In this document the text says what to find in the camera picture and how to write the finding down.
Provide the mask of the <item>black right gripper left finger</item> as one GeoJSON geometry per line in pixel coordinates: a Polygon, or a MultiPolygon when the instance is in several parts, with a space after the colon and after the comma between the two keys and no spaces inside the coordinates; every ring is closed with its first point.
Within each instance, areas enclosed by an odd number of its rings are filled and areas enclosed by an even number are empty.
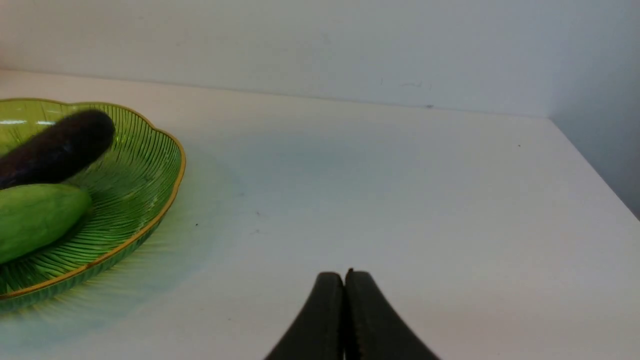
{"type": "Polygon", "coordinates": [[[310,294],[267,360],[342,360],[345,286],[336,272],[318,273],[310,294]]]}

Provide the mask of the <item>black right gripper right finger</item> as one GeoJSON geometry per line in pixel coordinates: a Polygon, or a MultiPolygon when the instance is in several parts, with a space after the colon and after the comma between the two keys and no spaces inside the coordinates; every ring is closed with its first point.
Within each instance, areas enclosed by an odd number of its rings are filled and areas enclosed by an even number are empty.
{"type": "Polygon", "coordinates": [[[346,360],[437,360],[409,328],[366,271],[349,269],[345,322],[346,360]]]}

